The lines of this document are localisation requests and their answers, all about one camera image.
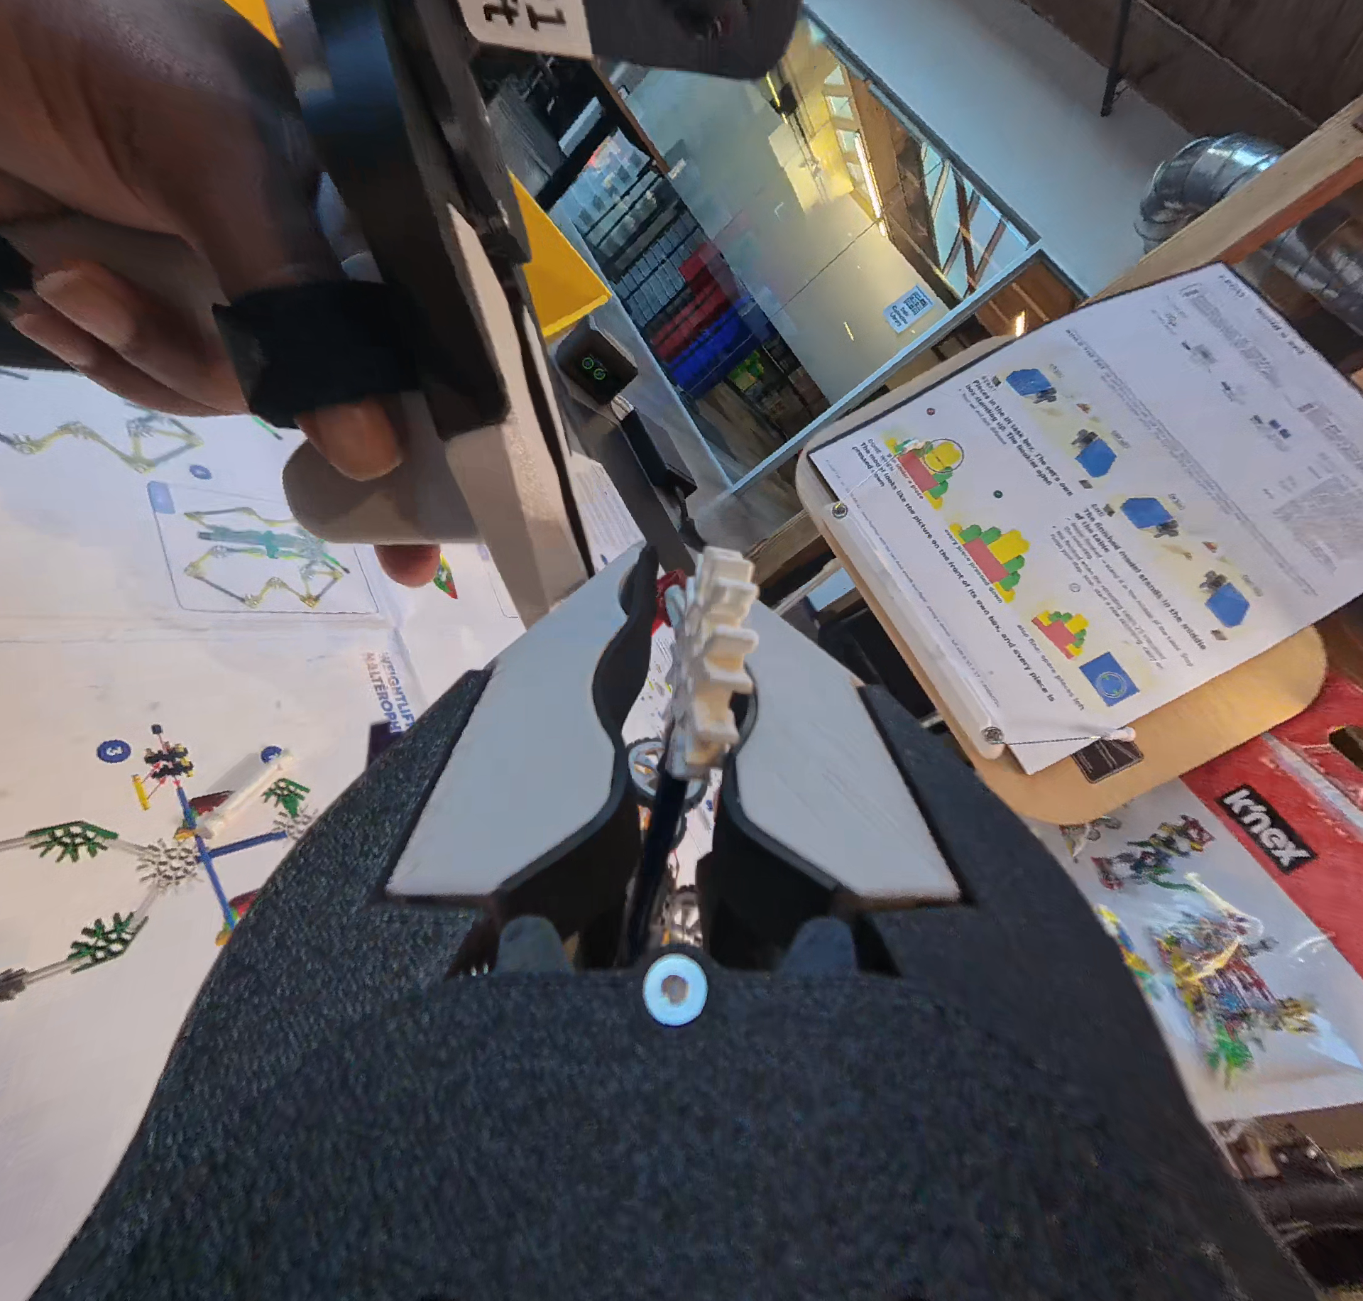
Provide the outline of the shelf of coloured storage bins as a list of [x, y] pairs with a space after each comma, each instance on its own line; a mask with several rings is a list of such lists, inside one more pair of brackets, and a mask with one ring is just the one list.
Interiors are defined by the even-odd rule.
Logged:
[[758, 298], [651, 163], [635, 170], [587, 240], [689, 419], [732, 474], [775, 453], [827, 408]]

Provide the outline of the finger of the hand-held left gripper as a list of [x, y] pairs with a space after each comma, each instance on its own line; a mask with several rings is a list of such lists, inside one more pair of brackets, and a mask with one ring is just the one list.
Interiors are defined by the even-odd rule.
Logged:
[[498, 423], [451, 437], [444, 454], [520, 622], [533, 626], [603, 568], [573, 474], [584, 459], [616, 488], [660, 569], [689, 575], [694, 551], [675, 501], [651, 483], [618, 417], [557, 369], [519, 270], [498, 270], [474, 226], [451, 203], [445, 213], [441, 230], [471, 283], [506, 410]]

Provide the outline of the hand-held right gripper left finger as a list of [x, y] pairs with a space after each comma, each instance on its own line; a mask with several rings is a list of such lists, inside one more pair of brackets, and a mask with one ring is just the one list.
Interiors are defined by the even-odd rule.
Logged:
[[658, 554], [630, 547], [493, 659], [395, 859], [395, 899], [489, 899], [628, 785], [624, 723], [651, 653]]

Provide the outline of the white rod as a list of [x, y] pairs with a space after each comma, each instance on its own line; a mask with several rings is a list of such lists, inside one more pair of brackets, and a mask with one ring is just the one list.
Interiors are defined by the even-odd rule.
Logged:
[[191, 832], [207, 842], [224, 836], [238, 817], [255, 805], [263, 797], [265, 788], [278, 781], [293, 761], [290, 750], [275, 744], [246, 751], [207, 788], [188, 795], [194, 817]]

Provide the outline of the yellow plastic parts bin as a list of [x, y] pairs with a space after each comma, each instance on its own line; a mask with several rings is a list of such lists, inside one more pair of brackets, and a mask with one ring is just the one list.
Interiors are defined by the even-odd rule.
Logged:
[[[221, 0], [273, 47], [279, 45], [265, 0]], [[606, 304], [604, 280], [570, 244], [520, 180], [509, 176], [529, 248], [523, 277], [540, 334], [553, 339]]]

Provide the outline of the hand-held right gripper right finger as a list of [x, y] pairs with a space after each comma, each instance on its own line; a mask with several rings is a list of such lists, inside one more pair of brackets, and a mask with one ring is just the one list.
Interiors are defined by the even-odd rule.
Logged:
[[863, 906], [949, 905], [959, 886], [841, 663], [759, 602], [752, 682], [725, 781], [748, 824]]

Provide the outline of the white snowflake connector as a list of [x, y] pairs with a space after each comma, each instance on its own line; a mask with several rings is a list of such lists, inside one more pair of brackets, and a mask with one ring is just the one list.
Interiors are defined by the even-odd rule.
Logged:
[[753, 692], [746, 660], [758, 635], [748, 618], [758, 594], [753, 564], [711, 545], [682, 586], [664, 591], [672, 660], [662, 764], [674, 780], [705, 778], [740, 738], [732, 702]]

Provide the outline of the construction toy kit box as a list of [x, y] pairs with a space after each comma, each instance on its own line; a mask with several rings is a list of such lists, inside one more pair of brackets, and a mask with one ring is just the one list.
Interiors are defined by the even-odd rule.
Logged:
[[1357, 1106], [1360, 686], [1076, 825], [1033, 825], [1203, 1122]]

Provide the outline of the silver ventilation duct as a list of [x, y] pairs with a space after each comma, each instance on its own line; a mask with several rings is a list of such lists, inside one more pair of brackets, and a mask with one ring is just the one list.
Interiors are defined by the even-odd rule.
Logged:
[[[1283, 148], [1235, 132], [1201, 136], [1165, 159], [1137, 207], [1142, 251], [1182, 231], [1277, 162]], [[1235, 265], [1235, 271], [1318, 346], [1361, 337], [1360, 186], [1323, 203]]]

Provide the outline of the white printed instruction sheet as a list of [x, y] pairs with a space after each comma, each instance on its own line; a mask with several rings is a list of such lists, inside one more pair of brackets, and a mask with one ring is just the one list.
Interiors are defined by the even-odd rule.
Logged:
[[[73, 375], [2, 378], [2, 1298], [26, 1298], [83, 1224], [143, 1119], [212, 966], [208, 1032], [168, 1099], [171, 1186], [110, 1238], [116, 1298], [360, 1298], [376, 1263], [313, 1243], [276, 1169], [313, 1125], [359, 1223], [448, 1263], [440, 1298], [627, 1298], [648, 1267], [580, 1200], [566, 1166], [509, 1163], [465, 1136], [451, 1187], [400, 1163], [327, 1094], [349, 1035], [444, 978], [475, 925], [447, 902], [383, 895], [394, 838], [452, 731], [440, 713], [371, 787], [371, 726], [405, 734], [434, 676], [479, 669], [519, 635], [471, 545], [472, 599], [397, 599], [371, 551], [317, 542], [283, 504], [292, 443], [244, 420], [124, 406]], [[254, 748], [292, 753], [222, 836], [190, 795]], [[336, 1037], [326, 1035], [326, 1027]]]

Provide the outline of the black device with green lights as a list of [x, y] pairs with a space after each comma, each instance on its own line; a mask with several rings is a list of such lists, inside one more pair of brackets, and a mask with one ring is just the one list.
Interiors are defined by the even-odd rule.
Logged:
[[573, 324], [553, 348], [560, 375], [594, 406], [608, 406], [638, 378], [630, 354], [590, 317]]

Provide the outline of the person's left hand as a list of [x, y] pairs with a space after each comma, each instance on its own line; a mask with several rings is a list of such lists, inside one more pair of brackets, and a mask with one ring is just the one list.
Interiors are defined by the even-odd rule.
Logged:
[[[164, 236], [234, 302], [337, 280], [278, 51], [222, 0], [1, 0], [2, 227], [82, 216]], [[246, 412], [181, 297], [85, 246], [31, 251], [2, 321], [127, 403]]]

